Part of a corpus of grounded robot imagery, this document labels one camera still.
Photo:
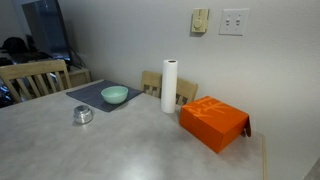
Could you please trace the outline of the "dark grey placemat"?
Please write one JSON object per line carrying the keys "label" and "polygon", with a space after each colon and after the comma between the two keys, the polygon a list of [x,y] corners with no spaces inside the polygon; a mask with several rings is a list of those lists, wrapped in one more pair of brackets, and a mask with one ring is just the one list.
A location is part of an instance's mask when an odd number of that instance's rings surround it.
{"label": "dark grey placemat", "polygon": [[[120,104],[109,104],[104,101],[101,95],[101,91],[111,86],[124,86],[128,88],[128,96],[124,102]],[[101,82],[89,85],[87,87],[84,87],[72,92],[67,92],[68,96],[104,112],[112,112],[113,110],[129,102],[131,99],[135,98],[140,94],[141,94],[140,90],[137,90],[119,83],[115,83],[112,81],[108,81],[108,80],[103,80]]]}

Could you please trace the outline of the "orange cardboard box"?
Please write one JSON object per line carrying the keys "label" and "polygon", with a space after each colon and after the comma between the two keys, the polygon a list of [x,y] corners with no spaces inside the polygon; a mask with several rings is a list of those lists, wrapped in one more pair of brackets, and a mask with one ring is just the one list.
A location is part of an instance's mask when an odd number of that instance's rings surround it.
{"label": "orange cardboard box", "polygon": [[240,134],[251,136],[248,113],[210,96],[183,105],[179,123],[216,153]]}

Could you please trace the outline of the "dark monitor screen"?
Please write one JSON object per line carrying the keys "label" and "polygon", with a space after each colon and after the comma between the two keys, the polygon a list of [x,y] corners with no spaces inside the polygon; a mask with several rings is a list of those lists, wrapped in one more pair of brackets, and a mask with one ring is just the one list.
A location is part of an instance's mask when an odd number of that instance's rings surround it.
{"label": "dark monitor screen", "polygon": [[69,40],[58,0],[22,4],[36,48],[53,59],[71,60]]}

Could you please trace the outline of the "beige wall thermostat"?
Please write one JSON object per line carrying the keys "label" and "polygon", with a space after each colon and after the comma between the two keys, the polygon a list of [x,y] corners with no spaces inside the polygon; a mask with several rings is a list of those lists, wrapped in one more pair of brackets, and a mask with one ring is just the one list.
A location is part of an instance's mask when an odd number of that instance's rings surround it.
{"label": "beige wall thermostat", "polygon": [[191,31],[194,33],[205,33],[208,26],[209,9],[196,8],[193,10]]}

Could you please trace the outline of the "wooden chair left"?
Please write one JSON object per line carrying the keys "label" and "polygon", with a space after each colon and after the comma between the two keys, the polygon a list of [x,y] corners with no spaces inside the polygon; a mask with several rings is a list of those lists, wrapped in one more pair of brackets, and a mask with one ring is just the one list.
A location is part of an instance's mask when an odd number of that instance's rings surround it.
{"label": "wooden chair left", "polygon": [[15,103],[72,87],[64,60],[45,60],[0,68],[0,77]]}

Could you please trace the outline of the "silver bottle jar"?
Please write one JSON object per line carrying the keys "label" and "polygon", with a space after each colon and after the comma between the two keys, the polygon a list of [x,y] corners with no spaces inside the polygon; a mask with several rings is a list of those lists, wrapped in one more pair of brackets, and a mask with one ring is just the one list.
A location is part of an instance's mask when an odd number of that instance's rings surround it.
{"label": "silver bottle jar", "polygon": [[76,124],[87,124],[92,120],[93,120],[93,113],[92,112],[77,113],[74,115],[74,122]]}

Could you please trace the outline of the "white light switch plate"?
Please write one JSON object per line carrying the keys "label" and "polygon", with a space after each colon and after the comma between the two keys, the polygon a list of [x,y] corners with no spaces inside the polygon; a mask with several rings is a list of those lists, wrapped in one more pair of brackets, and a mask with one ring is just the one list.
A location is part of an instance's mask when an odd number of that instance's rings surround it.
{"label": "white light switch plate", "polygon": [[220,35],[243,36],[249,15],[249,8],[224,9],[220,22]]}

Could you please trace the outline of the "white paper towel roll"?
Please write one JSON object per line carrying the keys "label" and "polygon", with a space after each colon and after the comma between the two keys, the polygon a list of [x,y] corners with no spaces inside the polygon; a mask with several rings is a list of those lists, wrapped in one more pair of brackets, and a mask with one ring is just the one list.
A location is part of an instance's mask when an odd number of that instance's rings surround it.
{"label": "white paper towel roll", "polygon": [[177,69],[178,62],[176,60],[163,61],[161,110],[165,113],[175,111]]}

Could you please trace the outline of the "wooden chair behind table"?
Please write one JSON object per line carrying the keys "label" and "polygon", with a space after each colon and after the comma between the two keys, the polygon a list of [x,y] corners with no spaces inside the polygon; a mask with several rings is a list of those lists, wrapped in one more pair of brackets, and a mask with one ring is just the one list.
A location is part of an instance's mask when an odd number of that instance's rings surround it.
{"label": "wooden chair behind table", "polygon": [[[198,84],[182,78],[177,79],[175,103],[184,105],[195,99]],[[152,71],[143,71],[141,91],[145,94],[160,98],[162,94],[162,74]]]}

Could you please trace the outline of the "mint green bowl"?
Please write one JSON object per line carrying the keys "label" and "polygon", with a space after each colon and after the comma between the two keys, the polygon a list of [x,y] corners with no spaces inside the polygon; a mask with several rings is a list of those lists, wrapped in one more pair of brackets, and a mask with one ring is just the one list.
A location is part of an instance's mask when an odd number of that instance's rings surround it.
{"label": "mint green bowl", "polygon": [[111,86],[103,89],[101,95],[105,102],[109,104],[120,104],[128,96],[128,88],[124,86]]}

